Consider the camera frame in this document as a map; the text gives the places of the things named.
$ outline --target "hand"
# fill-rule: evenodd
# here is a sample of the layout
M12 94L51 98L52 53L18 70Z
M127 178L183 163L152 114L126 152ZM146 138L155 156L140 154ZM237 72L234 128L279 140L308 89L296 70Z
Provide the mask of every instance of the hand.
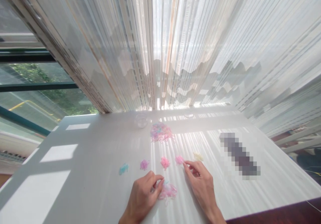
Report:
M183 165L196 199L209 221L212 224L226 223L216 204L212 175L201 161L185 161Z
M119 224L138 224L140 223L155 205L159 194L162 191L164 177L155 175L150 171L142 178L134 181L131 189L129 201Z

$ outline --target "yellow railing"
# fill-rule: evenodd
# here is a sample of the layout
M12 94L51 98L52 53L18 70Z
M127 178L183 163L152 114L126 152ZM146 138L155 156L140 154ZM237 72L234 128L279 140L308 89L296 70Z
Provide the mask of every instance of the yellow railing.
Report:
M12 107L11 109L9 109L9 111L12 111L20 106L22 106L23 104L25 104L26 102L29 102L30 104L34 105L36 108L40 109L42 112L46 113L47 115L49 115L50 117L52 117L56 122L61 121L61 119L57 119L56 117L54 117L53 114L50 114L49 112L47 112L46 110L44 110L43 108L41 108L39 105L37 105L36 103L32 102L31 100L26 100L24 102L21 102L20 104L17 104L16 106Z

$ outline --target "small rubber band bundle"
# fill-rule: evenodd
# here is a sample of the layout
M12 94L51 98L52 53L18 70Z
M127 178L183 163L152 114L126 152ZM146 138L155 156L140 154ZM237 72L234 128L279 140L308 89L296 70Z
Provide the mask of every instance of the small rubber band bundle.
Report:
M148 168L148 165L149 165L149 160L142 160L141 163L140 163L140 169L141 170L147 170Z
M169 199L175 199L177 195L177 189L169 181L165 181L163 184L163 189L158 197L159 200L165 200L165 205L167 206Z
M175 161L176 161L176 164L177 164L177 165L184 163L184 159L183 159L183 157L181 157L180 155L178 155L178 156L175 157Z
M162 157L160 163L164 167L165 170L170 165L170 161L168 159L166 159L166 157Z
M203 156L200 153L194 152L194 159L195 160L199 160L199 161L203 161Z
M121 166L121 168L119 168L119 175L121 176L122 174L124 174L125 172L128 172L128 164L123 164Z
M152 142L160 141L162 143L164 141L168 141L169 138L175 142L171 128L162 122L153 124L150 130L150 136Z

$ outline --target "glass pane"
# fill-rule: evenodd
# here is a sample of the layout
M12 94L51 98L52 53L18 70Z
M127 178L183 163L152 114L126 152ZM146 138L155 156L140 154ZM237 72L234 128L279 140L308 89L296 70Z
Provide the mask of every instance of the glass pane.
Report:
M12 136L20 136L26 139L33 140L33 142L40 144L46 137L26 129L20 125L12 123L8 120L0 118L0 133L11 134Z
M0 0L0 34L31 33L6 0Z
M5 171L19 168L44 139L45 136L0 118L0 162L8 164Z
M58 63L0 65L0 84L51 83L72 81Z
M65 116L98 113L80 89L4 92L0 106L50 131Z

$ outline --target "left hand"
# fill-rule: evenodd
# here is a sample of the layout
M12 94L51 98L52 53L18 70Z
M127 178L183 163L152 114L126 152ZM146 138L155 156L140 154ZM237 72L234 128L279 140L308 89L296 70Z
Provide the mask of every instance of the left hand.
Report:
M118 224L139 224L155 205L162 191L164 177L150 171L142 178L134 181L126 210Z

